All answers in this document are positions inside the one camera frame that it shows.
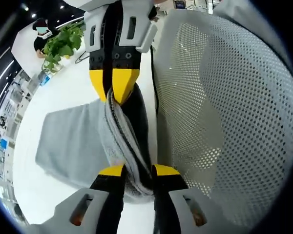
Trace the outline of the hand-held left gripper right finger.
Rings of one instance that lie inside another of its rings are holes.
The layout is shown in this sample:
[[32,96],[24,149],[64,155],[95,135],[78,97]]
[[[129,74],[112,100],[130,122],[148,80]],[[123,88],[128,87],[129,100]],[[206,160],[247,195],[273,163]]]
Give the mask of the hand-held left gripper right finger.
[[152,166],[155,234],[233,234],[221,208],[169,166]]

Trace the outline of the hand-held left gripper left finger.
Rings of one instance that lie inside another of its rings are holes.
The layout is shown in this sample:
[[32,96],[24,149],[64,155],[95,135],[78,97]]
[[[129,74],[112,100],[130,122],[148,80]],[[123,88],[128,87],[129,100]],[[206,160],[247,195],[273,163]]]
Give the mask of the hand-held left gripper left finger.
[[58,204],[56,234],[115,234],[124,207],[126,167],[101,170],[90,188],[82,188]]

